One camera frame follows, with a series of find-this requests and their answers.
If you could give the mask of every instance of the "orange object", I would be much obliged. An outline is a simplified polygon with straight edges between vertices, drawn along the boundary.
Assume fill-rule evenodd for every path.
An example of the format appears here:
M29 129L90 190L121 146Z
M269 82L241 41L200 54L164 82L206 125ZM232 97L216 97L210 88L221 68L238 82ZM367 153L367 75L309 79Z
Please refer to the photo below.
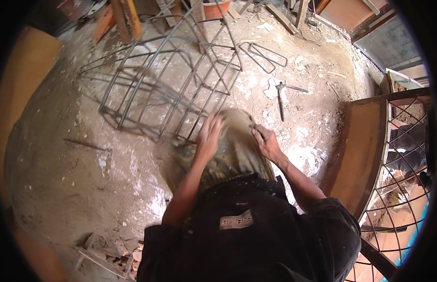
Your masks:
M228 12L229 4L231 3L231 0L224 0L220 1L218 4L220 5L220 8L224 15ZM221 19L221 13L220 10L217 7L217 4L214 3L203 3L204 5L204 14L206 16L206 20L213 20L213 19Z
M112 5L108 5L104 10L104 13L99 18L98 23L95 28L95 44L101 40L104 34L115 24L115 19L113 18Z

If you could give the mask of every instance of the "worker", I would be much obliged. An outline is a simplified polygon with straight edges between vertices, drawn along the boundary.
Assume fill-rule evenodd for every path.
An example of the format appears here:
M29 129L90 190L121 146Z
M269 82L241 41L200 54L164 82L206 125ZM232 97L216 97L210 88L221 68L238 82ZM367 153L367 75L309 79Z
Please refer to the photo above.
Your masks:
M361 249L357 220L296 168L275 133L248 113L230 109L208 117L192 156L184 150L178 159L189 167L161 224L145 229L138 282L346 278ZM183 170L171 161L164 177ZM270 162L304 214L287 201Z

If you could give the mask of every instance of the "curved metal grille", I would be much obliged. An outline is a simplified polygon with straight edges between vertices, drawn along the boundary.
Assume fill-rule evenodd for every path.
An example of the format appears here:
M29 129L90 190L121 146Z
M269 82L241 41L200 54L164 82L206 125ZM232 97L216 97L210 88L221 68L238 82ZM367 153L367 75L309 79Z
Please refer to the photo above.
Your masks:
M388 127L379 177L360 217L362 253L370 257L360 254L346 281L391 279L413 247L428 207L429 99L390 97L386 95Z

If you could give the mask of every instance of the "black shirt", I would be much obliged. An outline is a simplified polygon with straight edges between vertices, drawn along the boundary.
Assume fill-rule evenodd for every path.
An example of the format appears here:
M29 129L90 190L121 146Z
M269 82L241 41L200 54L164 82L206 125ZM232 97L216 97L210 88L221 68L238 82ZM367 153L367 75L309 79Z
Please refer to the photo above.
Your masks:
M276 190L231 180L204 192L183 228L146 228L137 281L343 281L361 249L357 220L333 198L299 215Z

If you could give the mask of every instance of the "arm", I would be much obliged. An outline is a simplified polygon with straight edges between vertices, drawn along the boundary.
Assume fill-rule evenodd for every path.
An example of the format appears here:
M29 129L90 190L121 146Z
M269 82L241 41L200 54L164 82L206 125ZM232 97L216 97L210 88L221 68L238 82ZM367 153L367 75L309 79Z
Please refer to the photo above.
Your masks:
M204 121L196 138L197 149L190 169L168 205L162 217L162 225L181 227L192 213L201 175L217 151L218 136L222 127L221 116L210 116Z
M298 205L308 212L308 207L315 201L325 199L322 190L306 175L296 168L279 149L276 135L273 131L261 125L255 125L251 130L259 146L261 154L272 161L283 172L291 185L292 192Z

